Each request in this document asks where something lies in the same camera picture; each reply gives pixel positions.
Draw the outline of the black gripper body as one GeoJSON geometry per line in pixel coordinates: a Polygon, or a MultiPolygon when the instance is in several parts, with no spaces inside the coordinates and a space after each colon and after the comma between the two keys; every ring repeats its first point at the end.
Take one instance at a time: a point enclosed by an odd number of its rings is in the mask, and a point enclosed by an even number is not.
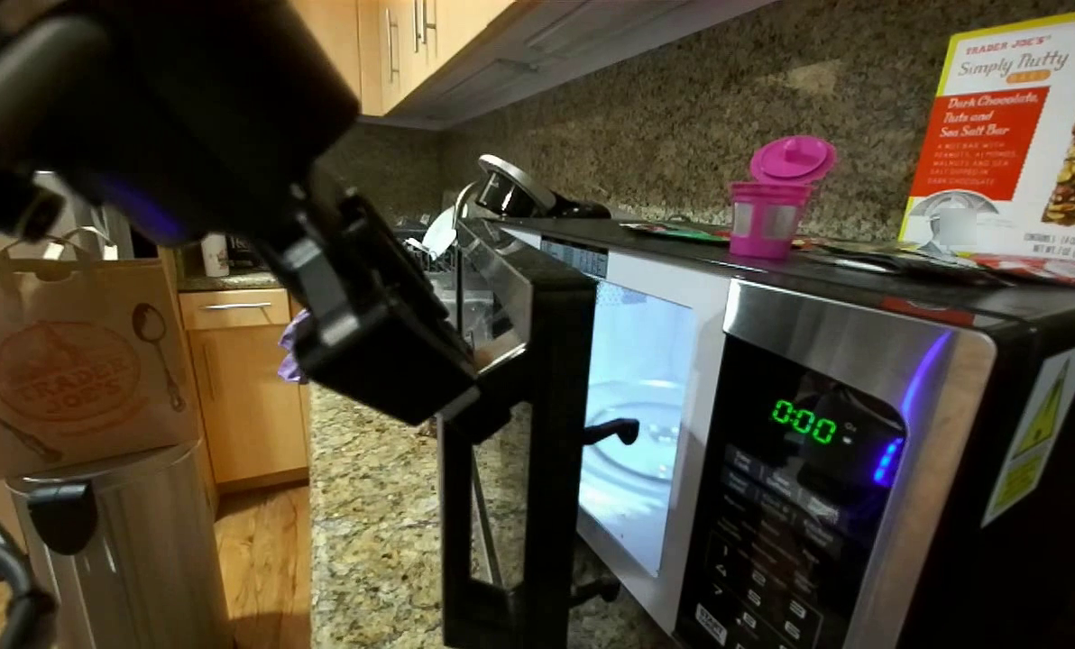
{"type": "Polygon", "coordinates": [[[281,383],[333,389],[406,424],[442,418],[471,440],[512,418],[509,389],[358,188],[291,188],[289,230],[260,257],[301,301],[277,339],[281,383]]]}

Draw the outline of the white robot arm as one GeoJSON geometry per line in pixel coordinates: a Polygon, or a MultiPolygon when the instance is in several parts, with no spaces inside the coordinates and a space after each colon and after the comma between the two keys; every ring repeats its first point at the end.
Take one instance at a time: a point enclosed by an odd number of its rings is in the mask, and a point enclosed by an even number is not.
{"type": "Polygon", "coordinates": [[[226,233],[305,309],[302,379],[480,442],[515,364],[477,353],[379,210],[320,181],[358,120],[289,0],[0,0],[0,233],[56,220],[40,172],[159,245],[226,233]]]}

